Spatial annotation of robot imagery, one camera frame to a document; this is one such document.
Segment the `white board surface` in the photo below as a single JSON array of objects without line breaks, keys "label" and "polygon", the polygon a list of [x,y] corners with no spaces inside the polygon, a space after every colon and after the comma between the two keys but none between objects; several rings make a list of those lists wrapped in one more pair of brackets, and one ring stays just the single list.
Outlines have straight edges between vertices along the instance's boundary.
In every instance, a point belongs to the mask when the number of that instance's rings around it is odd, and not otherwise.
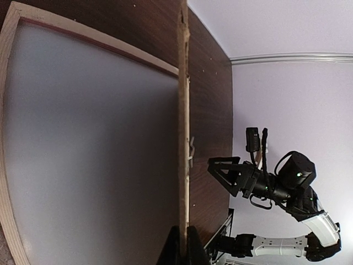
[{"label": "white board surface", "polygon": [[21,25],[5,97],[10,198],[31,265],[155,264],[178,224],[178,81]]}]

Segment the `wooden board edge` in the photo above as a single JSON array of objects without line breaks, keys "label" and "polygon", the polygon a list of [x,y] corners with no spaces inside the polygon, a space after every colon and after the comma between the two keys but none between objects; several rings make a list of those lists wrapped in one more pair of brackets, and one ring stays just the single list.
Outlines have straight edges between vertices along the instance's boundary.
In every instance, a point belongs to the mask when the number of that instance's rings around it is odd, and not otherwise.
[{"label": "wooden board edge", "polygon": [[179,226],[180,254],[186,256],[190,215],[190,93],[189,93],[189,15],[188,1],[182,0],[178,14],[179,58]]},{"label": "wooden board edge", "polygon": [[179,70],[176,67],[108,34],[27,4],[13,1],[12,5],[15,6],[21,20],[74,36],[75,38],[123,55],[169,75],[177,77],[179,74]]},{"label": "wooden board edge", "polygon": [[29,265],[11,205],[4,157],[4,93],[8,61],[20,14],[11,3],[0,33],[0,222],[16,265]]}]

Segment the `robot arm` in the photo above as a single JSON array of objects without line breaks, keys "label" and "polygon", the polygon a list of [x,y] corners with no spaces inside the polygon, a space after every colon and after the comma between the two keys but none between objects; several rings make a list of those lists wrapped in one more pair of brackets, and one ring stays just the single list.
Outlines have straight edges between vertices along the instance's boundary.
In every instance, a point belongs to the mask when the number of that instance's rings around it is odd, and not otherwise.
[{"label": "robot arm", "polygon": [[[264,130],[263,149],[266,145],[267,130]],[[260,150],[257,128],[247,128],[247,151]],[[277,173],[267,173],[266,157],[263,150],[263,170],[259,163],[245,161],[239,164],[240,157],[211,158],[208,171],[232,194],[243,193],[244,198],[263,209],[271,209],[273,200],[298,222],[307,225],[312,233],[295,238],[267,238],[242,234],[236,238],[221,236],[218,239],[219,251],[236,257],[259,255],[292,255],[306,257],[309,261],[321,261],[341,250],[339,224],[335,224],[322,208],[318,196],[310,187],[316,177],[315,165],[305,155],[292,151],[283,159],[287,162]],[[252,201],[254,197],[270,199],[270,207]]]}]

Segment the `dark wooden table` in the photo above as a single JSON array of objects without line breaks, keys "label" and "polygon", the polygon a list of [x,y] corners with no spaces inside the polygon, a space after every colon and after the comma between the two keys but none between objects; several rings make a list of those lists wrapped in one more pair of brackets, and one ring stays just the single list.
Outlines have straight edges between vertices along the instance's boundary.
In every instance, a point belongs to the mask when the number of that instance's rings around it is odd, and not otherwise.
[{"label": "dark wooden table", "polygon": [[[177,66],[177,0],[19,0],[136,46]],[[10,0],[0,1],[0,25]],[[196,153],[190,175],[190,225],[206,243],[228,214],[228,193],[207,173],[207,159],[232,153],[232,68],[190,12],[190,117]]]}]

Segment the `metal rail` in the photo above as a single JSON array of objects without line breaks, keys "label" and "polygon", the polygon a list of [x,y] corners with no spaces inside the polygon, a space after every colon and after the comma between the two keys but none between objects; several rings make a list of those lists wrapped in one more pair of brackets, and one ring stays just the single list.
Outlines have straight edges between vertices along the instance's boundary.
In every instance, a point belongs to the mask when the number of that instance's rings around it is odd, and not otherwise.
[{"label": "metal rail", "polygon": [[292,54],[267,54],[230,58],[232,65],[266,62],[353,62],[353,54],[306,52]]}]

